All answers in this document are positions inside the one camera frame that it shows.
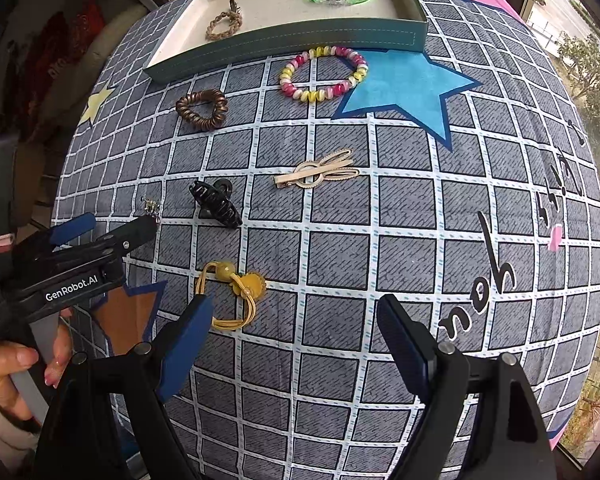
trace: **gold rabbit hair clip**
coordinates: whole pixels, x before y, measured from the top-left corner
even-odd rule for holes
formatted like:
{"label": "gold rabbit hair clip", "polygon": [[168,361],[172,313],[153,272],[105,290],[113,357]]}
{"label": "gold rabbit hair clip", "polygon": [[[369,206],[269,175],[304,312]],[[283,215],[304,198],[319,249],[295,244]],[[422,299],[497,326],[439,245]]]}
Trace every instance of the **gold rabbit hair clip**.
{"label": "gold rabbit hair clip", "polygon": [[292,173],[285,173],[274,177],[278,187],[296,186],[311,189],[325,180],[347,180],[360,175],[360,170],[348,168],[353,164],[349,158],[353,150],[345,148],[321,158],[318,161],[306,160],[296,166]]}

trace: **brown spiral hair tie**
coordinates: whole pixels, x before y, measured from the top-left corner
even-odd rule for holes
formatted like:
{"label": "brown spiral hair tie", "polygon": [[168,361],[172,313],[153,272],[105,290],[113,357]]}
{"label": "brown spiral hair tie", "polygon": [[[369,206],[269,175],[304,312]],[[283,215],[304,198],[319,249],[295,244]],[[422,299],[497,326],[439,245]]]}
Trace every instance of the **brown spiral hair tie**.
{"label": "brown spiral hair tie", "polygon": [[[224,38],[230,38],[234,35],[240,27],[242,27],[242,15],[240,14],[240,7],[235,3],[235,0],[229,0],[229,6],[231,10],[229,12],[221,12],[218,14],[206,28],[206,38],[209,41],[224,40]],[[214,34],[216,25],[220,23],[223,18],[229,18],[229,30]]]}
{"label": "brown spiral hair tie", "polygon": [[[201,117],[200,114],[190,110],[189,107],[196,103],[212,102],[214,111],[211,118]],[[229,104],[224,94],[217,90],[203,90],[202,92],[193,92],[187,94],[176,101],[176,111],[187,123],[190,123],[198,130],[209,132],[216,130],[226,119],[226,113],[229,110]]]}

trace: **screw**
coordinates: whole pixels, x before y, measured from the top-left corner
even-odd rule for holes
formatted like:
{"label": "screw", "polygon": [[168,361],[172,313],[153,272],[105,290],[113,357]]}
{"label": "screw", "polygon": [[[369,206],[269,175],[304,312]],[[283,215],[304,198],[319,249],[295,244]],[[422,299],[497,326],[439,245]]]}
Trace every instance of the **screw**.
{"label": "screw", "polygon": [[456,347],[449,341],[441,341],[438,344],[438,350],[440,350],[443,354],[451,355],[456,351]]}
{"label": "screw", "polygon": [[151,343],[142,341],[134,346],[134,352],[138,355],[147,355],[151,351]]}
{"label": "screw", "polygon": [[85,354],[85,352],[75,353],[74,356],[71,358],[71,362],[74,365],[81,365],[86,360],[87,360],[87,354]]}
{"label": "screw", "polygon": [[509,365],[509,366],[513,366],[514,364],[516,364],[518,362],[518,360],[516,359],[516,356],[513,354],[510,354],[509,352],[504,352],[504,354],[501,354],[500,357],[504,361],[504,364]]}

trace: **yellow star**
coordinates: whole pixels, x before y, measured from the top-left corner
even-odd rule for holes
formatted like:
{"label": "yellow star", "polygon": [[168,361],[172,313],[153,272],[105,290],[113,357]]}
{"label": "yellow star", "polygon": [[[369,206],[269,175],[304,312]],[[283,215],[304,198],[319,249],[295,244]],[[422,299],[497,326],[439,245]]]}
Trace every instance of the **yellow star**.
{"label": "yellow star", "polygon": [[107,88],[107,85],[104,85],[104,88],[97,94],[91,94],[89,96],[89,100],[87,101],[87,109],[82,114],[78,126],[84,121],[88,120],[91,120],[91,124],[93,124],[93,121],[95,121],[96,115],[98,114],[102,103],[112,94],[114,90],[115,88]]}

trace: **table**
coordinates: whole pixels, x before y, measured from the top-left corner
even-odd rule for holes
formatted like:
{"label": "table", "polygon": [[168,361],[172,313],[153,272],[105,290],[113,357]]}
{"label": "table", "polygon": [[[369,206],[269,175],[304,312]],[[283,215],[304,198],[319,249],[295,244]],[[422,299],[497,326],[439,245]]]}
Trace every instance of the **table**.
{"label": "table", "polygon": [[[113,92],[93,124],[76,130],[54,221],[94,212],[100,235],[142,214],[143,198],[161,203],[155,245],[126,263],[128,294],[154,292],[148,335],[177,318],[211,260],[266,278],[255,321],[212,330],[189,383],[167,403],[196,467],[216,480],[386,478],[423,405],[376,327],[385,292],[462,351],[515,354],[549,434],[557,433],[600,326],[600,184],[576,109],[532,33],[472,0],[421,0],[431,60],[482,83],[445,99],[451,152],[396,110],[332,119],[338,100],[290,101],[276,83],[291,56],[152,82],[142,66],[186,2],[140,20],[107,61],[93,93]],[[347,73],[320,58],[297,80]],[[179,97],[205,88],[223,90],[230,107],[211,133],[194,132],[174,111]],[[341,148],[353,149],[359,177],[313,190],[273,185],[276,174]],[[232,182],[240,229],[199,218],[187,189],[196,178]],[[556,223],[564,240],[552,252]],[[474,278],[490,275],[487,237],[497,265],[513,266],[516,286],[507,278],[499,293],[492,284],[478,313],[469,294]],[[210,282],[207,291],[216,316],[239,315],[226,285]],[[89,307],[72,321],[77,349],[109,354]],[[441,478],[458,474],[476,403],[466,401]],[[115,408],[129,427],[122,398]]]}

